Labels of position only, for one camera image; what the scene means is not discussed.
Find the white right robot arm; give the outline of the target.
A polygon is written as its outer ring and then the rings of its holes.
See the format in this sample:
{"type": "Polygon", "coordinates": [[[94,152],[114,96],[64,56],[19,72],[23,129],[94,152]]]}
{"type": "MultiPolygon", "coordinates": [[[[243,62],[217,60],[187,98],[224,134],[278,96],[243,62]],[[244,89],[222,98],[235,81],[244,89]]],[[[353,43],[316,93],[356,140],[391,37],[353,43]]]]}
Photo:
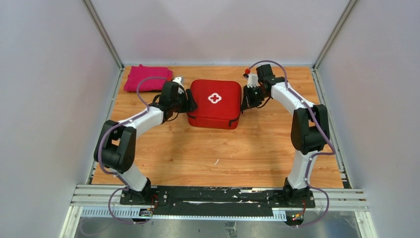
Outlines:
{"type": "Polygon", "coordinates": [[[283,186],[283,200],[287,206],[295,207],[309,195],[313,161],[330,144],[327,108],[305,99],[285,76],[276,77],[270,64],[257,67],[256,73],[247,68],[243,76],[247,84],[243,87],[242,111],[261,108],[274,99],[292,116],[291,142],[295,156],[283,186]]]}

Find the black red medicine case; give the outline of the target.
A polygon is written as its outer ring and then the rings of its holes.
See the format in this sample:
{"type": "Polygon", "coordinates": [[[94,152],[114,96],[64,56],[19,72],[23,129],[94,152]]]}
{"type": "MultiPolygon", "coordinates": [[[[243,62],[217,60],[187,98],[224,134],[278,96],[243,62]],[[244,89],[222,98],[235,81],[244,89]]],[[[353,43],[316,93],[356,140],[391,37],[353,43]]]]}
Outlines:
{"type": "Polygon", "coordinates": [[[242,87],[235,81],[197,79],[191,83],[197,108],[187,113],[194,127],[236,129],[241,115],[242,87]]]}

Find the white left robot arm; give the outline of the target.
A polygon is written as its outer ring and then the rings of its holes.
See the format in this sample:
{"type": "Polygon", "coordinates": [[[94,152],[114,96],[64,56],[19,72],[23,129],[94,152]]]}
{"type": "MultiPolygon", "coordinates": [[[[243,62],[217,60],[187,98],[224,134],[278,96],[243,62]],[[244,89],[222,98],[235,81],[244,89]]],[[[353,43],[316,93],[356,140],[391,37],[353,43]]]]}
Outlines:
{"type": "Polygon", "coordinates": [[[192,92],[184,88],[182,77],[166,81],[161,93],[143,111],[124,120],[107,120],[103,124],[94,160],[105,174],[123,182],[138,204],[148,204],[152,198],[151,181],[134,163],[136,141],[153,127],[196,108],[192,92]]]}

